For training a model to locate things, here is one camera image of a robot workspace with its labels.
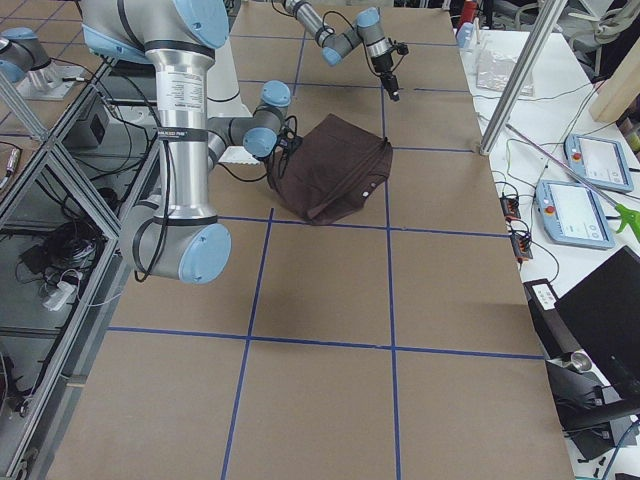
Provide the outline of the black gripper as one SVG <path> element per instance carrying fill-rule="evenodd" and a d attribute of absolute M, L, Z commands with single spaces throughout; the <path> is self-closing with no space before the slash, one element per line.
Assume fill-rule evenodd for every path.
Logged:
<path fill-rule="evenodd" d="M 393 72 L 393 50 L 387 50 L 376 56 L 370 55 L 370 62 L 374 74 L 383 83 L 383 88 L 387 92 L 390 100 L 398 102 L 400 100 L 399 84 Z"/>
<path fill-rule="evenodd" d="M 300 147 L 300 136 L 295 132 L 281 133 L 269 157 L 270 173 L 285 173 L 294 152 Z"/>

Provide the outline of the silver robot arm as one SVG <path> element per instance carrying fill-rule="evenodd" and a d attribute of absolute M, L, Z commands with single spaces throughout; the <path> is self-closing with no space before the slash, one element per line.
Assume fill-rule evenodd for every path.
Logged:
<path fill-rule="evenodd" d="M 394 56 L 398 55 L 402 62 L 409 49 L 404 42 L 394 41 L 385 34 L 379 8 L 369 7 L 349 21 L 334 10 L 320 15 L 309 1 L 271 1 L 271 5 L 275 11 L 296 19 L 304 27 L 330 66 L 338 65 L 361 47 L 369 70 L 389 98 L 394 102 L 400 100 Z"/>
<path fill-rule="evenodd" d="M 141 280 L 216 279 L 229 259 L 231 235 L 209 202 L 210 168 L 230 146 L 256 158 L 272 153 L 285 128 L 289 88 L 265 83 L 249 117 L 208 116 L 208 73 L 229 37 L 221 1 L 86 1 L 83 34 L 98 55 L 155 69 L 161 190 L 123 221 L 124 260 Z"/>

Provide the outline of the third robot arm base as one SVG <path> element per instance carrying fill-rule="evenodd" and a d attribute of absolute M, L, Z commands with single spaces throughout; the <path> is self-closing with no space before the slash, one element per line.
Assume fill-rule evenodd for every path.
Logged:
<path fill-rule="evenodd" d="M 85 69 L 54 61 L 27 27 L 1 32 L 1 72 L 27 100 L 63 100 L 85 79 Z"/>

